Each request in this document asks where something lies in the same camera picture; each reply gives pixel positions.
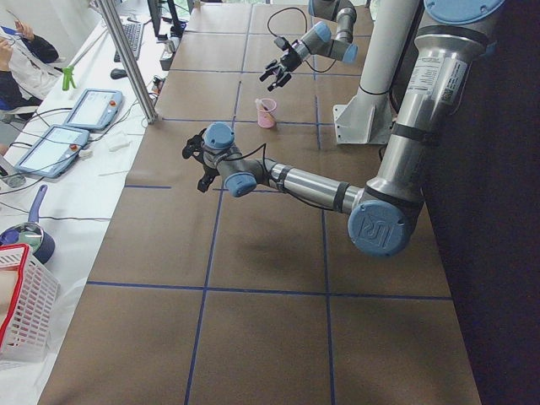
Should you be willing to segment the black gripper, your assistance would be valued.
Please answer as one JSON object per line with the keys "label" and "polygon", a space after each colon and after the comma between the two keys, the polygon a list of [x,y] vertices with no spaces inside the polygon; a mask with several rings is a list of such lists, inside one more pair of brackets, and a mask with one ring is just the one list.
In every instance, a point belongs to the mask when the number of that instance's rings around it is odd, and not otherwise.
{"label": "black gripper", "polygon": [[208,191],[208,189],[212,185],[214,179],[216,177],[219,177],[219,172],[215,168],[207,164],[204,164],[203,168],[204,168],[204,175],[199,179],[197,183],[197,189],[200,192],[205,193]]}
{"label": "black gripper", "polygon": [[267,87],[268,91],[282,88],[291,79],[290,73],[298,68],[305,58],[305,43],[303,41],[294,41],[290,44],[290,48],[280,57],[280,62],[274,59],[265,67],[259,80],[264,82],[268,78],[273,78],[274,81]]}

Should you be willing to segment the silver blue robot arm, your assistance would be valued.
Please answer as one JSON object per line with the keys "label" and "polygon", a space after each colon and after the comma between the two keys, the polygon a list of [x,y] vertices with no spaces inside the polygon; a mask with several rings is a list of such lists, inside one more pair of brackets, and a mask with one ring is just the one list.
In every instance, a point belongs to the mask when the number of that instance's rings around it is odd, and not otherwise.
{"label": "silver blue robot arm", "polygon": [[383,1],[375,17],[357,94],[333,108],[340,144],[374,144],[377,175],[352,186],[279,163],[254,159],[216,121],[182,151],[204,170],[205,192],[221,177],[233,197],[259,185],[303,203],[348,215],[348,235],[362,252],[390,257],[408,244],[424,205],[421,182],[440,122],[459,105],[471,63],[489,52],[501,1]]}
{"label": "silver blue robot arm", "polygon": [[273,34],[274,44],[283,52],[272,60],[260,76],[260,81],[272,77],[267,89],[282,88],[292,73],[310,57],[321,56],[351,64],[355,62],[358,47],[354,44],[354,24],[357,13],[350,1],[310,1],[308,13],[319,19],[311,28],[292,42]]}

